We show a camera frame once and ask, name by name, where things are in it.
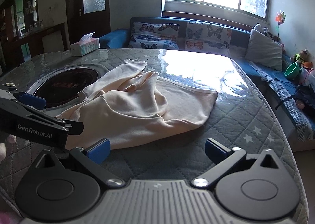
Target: plastic container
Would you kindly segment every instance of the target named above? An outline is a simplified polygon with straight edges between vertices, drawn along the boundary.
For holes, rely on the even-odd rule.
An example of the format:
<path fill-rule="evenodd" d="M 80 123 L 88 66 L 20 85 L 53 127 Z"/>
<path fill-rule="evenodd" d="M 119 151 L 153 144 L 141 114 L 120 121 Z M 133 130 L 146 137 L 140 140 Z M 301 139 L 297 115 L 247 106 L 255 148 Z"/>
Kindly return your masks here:
<path fill-rule="evenodd" d="M 295 62 L 291 64 L 285 71 L 284 75 L 288 80 L 294 80 L 300 73 L 300 66 Z"/>
<path fill-rule="evenodd" d="M 302 84 L 302 85 L 311 84 L 313 89 L 315 90 L 315 71 L 312 70 L 308 72 L 305 68 L 302 68 L 299 84 Z"/>

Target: couch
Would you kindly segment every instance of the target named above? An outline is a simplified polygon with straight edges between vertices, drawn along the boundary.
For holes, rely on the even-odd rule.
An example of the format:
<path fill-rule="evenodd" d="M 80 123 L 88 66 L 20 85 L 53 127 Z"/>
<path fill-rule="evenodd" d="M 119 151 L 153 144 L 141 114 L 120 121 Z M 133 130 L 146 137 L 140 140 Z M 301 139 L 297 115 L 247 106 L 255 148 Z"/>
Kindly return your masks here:
<path fill-rule="evenodd" d="M 173 23 L 179 25 L 177 44 L 179 50 L 185 50 L 185 38 L 186 38 L 186 28 L 188 22 L 200 22 L 199 20 L 187 20 L 187 19 L 177 19 L 177 18 L 147 18 L 147 17 L 137 17 L 131 18 L 130 28 L 128 29 L 118 29 L 109 34 L 106 34 L 100 38 L 100 47 L 103 49 L 108 48 L 127 48 L 130 40 L 130 32 L 133 23 L 142 22 L 150 24 L 165 24 Z M 203 22 L 213 25 L 220 25 L 210 22 Z M 275 110 L 278 103 L 281 101 L 279 95 L 282 95 L 277 90 L 272 88 L 271 83 L 278 83 L 280 87 L 286 87 L 288 89 L 287 93 L 294 93 L 296 85 L 287 81 L 283 72 L 290 64 L 290 59 L 287 55 L 282 55 L 282 72 L 276 72 L 271 68 L 264 67 L 259 64 L 254 64 L 247 61 L 244 57 L 248 47 L 248 42 L 250 38 L 250 32 L 237 29 L 234 27 L 228 27 L 232 29 L 232 36 L 230 42 L 230 53 L 231 58 L 237 62 L 237 64 L 245 71 L 248 77 L 254 82 L 258 87 L 260 92 L 266 98 L 270 107 L 274 111 L 293 151 L 311 150 L 315 149 L 315 140 L 298 139 L 298 131 L 296 121 L 292 119 L 292 115 L 289 112 L 289 107 L 287 104 L 282 104 L 277 110 Z"/>

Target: person's hand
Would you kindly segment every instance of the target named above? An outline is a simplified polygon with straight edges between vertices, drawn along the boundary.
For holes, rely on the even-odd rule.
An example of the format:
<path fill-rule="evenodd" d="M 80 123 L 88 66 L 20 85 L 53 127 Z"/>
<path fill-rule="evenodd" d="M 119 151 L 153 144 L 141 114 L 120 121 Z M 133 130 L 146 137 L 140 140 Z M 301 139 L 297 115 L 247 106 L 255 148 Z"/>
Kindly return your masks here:
<path fill-rule="evenodd" d="M 16 136 L 9 135 L 7 137 L 7 141 L 10 142 L 10 143 L 15 143 Z M 6 155 L 7 155 L 7 149 L 5 148 L 5 144 L 4 143 L 0 143 L 0 162 L 5 158 Z"/>

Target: tissue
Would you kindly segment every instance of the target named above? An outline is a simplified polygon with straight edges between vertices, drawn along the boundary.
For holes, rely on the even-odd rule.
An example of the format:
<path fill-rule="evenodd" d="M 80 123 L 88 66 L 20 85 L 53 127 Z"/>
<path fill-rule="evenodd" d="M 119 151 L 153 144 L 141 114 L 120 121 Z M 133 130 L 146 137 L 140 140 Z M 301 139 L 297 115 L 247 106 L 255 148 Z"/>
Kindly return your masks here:
<path fill-rule="evenodd" d="M 93 34 L 94 33 L 84 35 L 80 41 L 70 45 L 73 56 L 81 57 L 100 48 L 100 40 L 98 38 L 93 38 Z"/>

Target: star pattern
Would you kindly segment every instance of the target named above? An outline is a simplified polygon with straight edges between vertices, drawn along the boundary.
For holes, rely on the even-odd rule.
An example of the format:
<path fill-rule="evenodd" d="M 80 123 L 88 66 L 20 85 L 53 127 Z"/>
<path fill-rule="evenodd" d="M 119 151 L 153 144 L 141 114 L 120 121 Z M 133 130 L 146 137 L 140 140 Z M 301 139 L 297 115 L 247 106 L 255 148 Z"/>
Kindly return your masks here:
<path fill-rule="evenodd" d="M 247 134 L 245 134 L 245 137 L 243 137 L 243 139 L 246 140 L 246 142 L 253 142 L 252 137 L 248 136 Z"/>
<path fill-rule="evenodd" d="M 268 135 L 267 139 L 269 139 L 269 142 L 275 141 L 273 136 L 271 136 L 270 134 Z"/>
<path fill-rule="evenodd" d="M 256 135 L 261 134 L 261 132 L 260 132 L 261 129 L 257 128 L 256 126 L 255 126 L 255 129 L 253 131 L 256 132 Z"/>

